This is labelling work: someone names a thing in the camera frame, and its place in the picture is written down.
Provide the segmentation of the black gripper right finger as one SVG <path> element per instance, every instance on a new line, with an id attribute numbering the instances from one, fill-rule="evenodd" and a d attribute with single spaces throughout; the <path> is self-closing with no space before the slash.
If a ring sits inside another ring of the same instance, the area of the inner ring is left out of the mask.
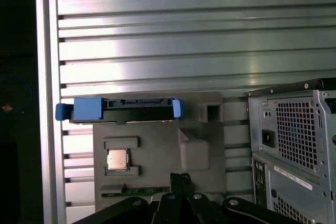
<path id="1" fill-rule="evenodd" d="M 188 173 L 183 174 L 183 193 L 199 223 L 294 223 L 289 217 L 242 198 L 226 198 L 221 204 L 211 201 L 195 192 Z"/>

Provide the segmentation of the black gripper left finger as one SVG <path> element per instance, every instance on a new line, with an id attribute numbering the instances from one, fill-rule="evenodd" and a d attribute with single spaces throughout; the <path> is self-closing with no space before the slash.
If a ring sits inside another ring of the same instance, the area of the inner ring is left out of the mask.
<path id="1" fill-rule="evenodd" d="M 170 191 L 159 201 L 130 197 L 84 217 L 76 223 L 179 223 L 183 174 L 170 173 Z"/>

